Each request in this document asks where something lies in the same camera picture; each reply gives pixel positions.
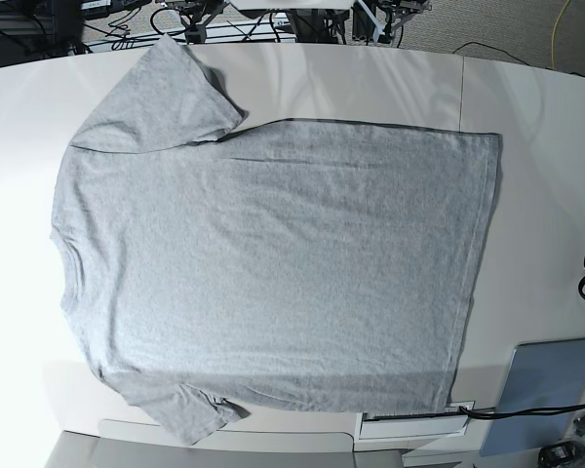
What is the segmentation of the grey T-shirt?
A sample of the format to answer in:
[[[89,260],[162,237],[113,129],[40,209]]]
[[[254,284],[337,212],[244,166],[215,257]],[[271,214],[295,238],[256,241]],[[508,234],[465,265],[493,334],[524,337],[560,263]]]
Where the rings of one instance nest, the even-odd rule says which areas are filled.
[[[68,143],[51,237],[92,373],[188,445],[242,403],[442,411],[501,136],[243,119],[164,37]]]

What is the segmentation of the blue-grey flat panel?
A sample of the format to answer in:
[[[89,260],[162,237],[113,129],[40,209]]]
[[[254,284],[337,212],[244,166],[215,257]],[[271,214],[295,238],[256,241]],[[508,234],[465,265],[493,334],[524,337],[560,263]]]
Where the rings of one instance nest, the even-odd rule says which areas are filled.
[[[577,405],[585,387],[585,338],[526,343],[514,350],[495,409],[501,413]],[[562,438],[567,414],[514,416],[488,428],[480,456],[539,449]]]

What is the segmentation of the black device bottom right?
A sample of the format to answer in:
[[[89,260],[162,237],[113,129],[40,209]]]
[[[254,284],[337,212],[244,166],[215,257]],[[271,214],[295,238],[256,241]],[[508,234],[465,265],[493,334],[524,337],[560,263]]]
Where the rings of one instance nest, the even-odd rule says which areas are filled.
[[[537,455],[539,468],[573,467],[585,458],[585,449],[573,441],[561,442],[542,448]]]

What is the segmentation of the black aluminium frame post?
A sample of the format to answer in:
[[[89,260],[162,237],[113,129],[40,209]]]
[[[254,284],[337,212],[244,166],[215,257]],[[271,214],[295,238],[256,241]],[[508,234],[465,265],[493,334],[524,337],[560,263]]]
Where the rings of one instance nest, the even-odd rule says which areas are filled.
[[[352,39],[377,45],[382,26],[376,16],[378,2],[356,0],[352,5]]]

